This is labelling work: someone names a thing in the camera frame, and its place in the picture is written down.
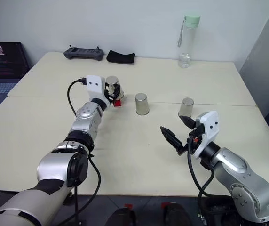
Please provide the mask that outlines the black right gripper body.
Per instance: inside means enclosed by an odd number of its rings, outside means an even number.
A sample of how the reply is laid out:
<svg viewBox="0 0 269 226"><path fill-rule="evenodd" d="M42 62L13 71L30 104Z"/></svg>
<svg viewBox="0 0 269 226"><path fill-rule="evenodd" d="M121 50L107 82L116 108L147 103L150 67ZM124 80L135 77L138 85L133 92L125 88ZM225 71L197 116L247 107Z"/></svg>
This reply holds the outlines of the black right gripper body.
<svg viewBox="0 0 269 226"><path fill-rule="evenodd" d="M202 135L204 133L205 133L204 125L199 125L196 129L194 129L192 132L189 133L189 138L187 138L187 143L185 144L185 146L183 146L182 143L180 143L177 146L177 148L176 148L177 154L179 156L181 156L185 152L188 152L190 154L194 154L194 152L197 150L197 148L201 144ZM190 149L190 151L188 151L190 137L193 137L193 139L191 142L191 149Z"/></svg>

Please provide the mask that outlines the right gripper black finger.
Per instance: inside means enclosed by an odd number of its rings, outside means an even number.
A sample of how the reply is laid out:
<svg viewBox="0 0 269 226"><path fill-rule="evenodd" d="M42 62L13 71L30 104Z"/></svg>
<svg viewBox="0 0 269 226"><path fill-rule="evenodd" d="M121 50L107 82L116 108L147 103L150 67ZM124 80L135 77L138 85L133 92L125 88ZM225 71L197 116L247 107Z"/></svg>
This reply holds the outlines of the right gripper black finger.
<svg viewBox="0 0 269 226"><path fill-rule="evenodd" d="M196 128L196 121L190 118L189 116L180 115L179 118L189 129Z"/></svg>
<svg viewBox="0 0 269 226"><path fill-rule="evenodd" d="M176 135L169 129L160 126L161 133L166 141L173 146L177 151L186 151L187 147L182 145L182 142L176 137Z"/></svg>

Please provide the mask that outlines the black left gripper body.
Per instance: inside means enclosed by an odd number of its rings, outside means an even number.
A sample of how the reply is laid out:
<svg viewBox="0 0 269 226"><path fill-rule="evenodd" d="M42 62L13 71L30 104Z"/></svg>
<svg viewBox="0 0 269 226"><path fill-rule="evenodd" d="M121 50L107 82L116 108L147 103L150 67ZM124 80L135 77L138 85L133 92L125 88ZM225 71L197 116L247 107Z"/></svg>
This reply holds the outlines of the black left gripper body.
<svg viewBox="0 0 269 226"><path fill-rule="evenodd" d="M104 96L105 98L109 101L109 102L113 102L114 98L113 98L113 94L110 94L108 89L104 90Z"/></svg>

